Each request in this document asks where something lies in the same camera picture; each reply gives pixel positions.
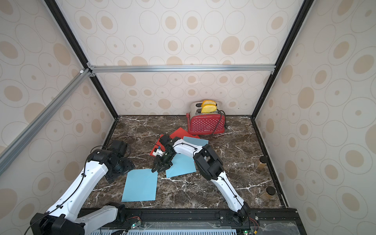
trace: red toaster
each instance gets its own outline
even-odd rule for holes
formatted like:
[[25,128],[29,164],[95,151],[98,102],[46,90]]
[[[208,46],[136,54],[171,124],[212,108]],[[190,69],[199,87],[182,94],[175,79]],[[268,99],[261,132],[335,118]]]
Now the red toaster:
[[191,112],[187,113],[188,133],[191,135],[210,135],[224,132],[226,116],[223,111],[201,113],[202,102],[191,105]]

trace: toaster power cord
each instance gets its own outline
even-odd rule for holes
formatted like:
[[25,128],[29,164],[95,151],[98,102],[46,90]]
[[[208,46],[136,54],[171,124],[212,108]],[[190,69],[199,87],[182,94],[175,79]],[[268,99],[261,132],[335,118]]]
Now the toaster power cord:
[[220,123],[221,120],[222,120],[222,115],[224,116],[224,127],[225,127],[225,129],[227,129],[227,128],[229,127],[229,126],[227,125],[227,123],[226,123],[226,114],[225,114],[225,112],[224,112],[223,110],[218,110],[218,112],[219,112],[219,114],[220,114],[221,116],[219,117],[219,120],[218,120],[218,122],[217,122],[217,125],[215,126],[213,132],[209,135],[209,137],[211,137],[212,135],[214,135],[214,132],[217,130],[218,125],[219,125],[219,123]]

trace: glass jar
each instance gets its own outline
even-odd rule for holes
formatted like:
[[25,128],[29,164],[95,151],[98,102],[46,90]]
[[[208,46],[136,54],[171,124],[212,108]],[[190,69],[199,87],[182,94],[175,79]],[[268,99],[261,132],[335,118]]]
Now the glass jar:
[[260,198],[264,202],[266,202],[266,201],[269,201],[269,199],[271,199],[275,194],[276,194],[275,188],[273,188],[272,186],[268,186],[264,190],[261,191]]
[[261,171],[266,166],[266,162],[267,162],[267,157],[261,156],[255,162],[255,169],[258,171]]

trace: toaster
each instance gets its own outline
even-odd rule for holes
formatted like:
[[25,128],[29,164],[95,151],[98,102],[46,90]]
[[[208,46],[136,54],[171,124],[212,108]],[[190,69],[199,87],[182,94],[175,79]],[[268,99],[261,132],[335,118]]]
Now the toaster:
[[[203,104],[215,104],[217,109],[213,112],[202,113]],[[192,103],[190,112],[186,114],[188,121],[188,133],[191,135],[210,135],[223,133],[226,126],[226,115],[220,110],[215,101],[205,100]]]

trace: patterned wall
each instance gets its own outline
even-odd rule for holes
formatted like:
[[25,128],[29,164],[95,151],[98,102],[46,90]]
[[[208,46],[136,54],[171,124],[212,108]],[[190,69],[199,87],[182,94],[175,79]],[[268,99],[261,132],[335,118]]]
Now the patterned wall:
[[313,6],[257,123],[309,235],[376,231],[376,1]]
[[103,144],[112,122],[86,79],[1,175],[0,234],[24,234],[34,214],[66,191],[90,150]]
[[0,29],[1,154],[81,65],[39,1],[0,1]]
[[268,71],[99,73],[120,115],[185,115],[193,102],[215,100],[229,115],[253,112]]
[[274,63],[302,0],[59,0],[93,65]]

